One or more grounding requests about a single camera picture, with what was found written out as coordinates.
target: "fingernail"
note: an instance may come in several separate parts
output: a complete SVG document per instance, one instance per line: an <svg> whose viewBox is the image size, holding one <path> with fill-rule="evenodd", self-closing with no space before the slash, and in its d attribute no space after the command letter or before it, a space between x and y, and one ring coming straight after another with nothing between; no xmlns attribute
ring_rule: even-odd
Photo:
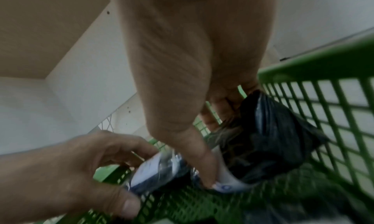
<svg viewBox="0 0 374 224"><path fill-rule="evenodd" d="M140 200L138 199L128 199L122 208L121 216L125 219L135 218L140 210Z"/></svg>

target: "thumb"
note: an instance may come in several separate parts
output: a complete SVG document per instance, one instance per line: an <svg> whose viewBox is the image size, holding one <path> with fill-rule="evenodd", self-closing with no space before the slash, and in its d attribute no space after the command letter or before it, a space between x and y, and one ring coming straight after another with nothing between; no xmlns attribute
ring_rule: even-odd
<svg viewBox="0 0 374 224"><path fill-rule="evenodd" d="M113 213L125 219L133 219L141 207L140 199L118 185L92 181L87 205L97 211Z"/></svg>

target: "green basket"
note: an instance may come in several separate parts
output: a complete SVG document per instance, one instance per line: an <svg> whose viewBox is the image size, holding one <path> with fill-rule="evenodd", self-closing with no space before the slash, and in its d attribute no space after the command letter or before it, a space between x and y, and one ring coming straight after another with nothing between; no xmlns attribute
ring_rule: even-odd
<svg viewBox="0 0 374 224"><path fill-rule="evenodd" d="M188 223L215 217L219 223L241 223L245 208L282 197L300 197L333 187L344 190L373 213L374 210L374 41L365 41L300 57L261 70L263 89L275 100L323 130L331 142L312 154L300 169L250 192L214 194L182 186L142 197L134 223L168 218ZM203 135L209 133L195 121ZM153 141L159 149L165 144ZM122 183L129 174L121 167L104 182ZM59 224L106 224L109 215L90 211L66 215Z"/></svg>

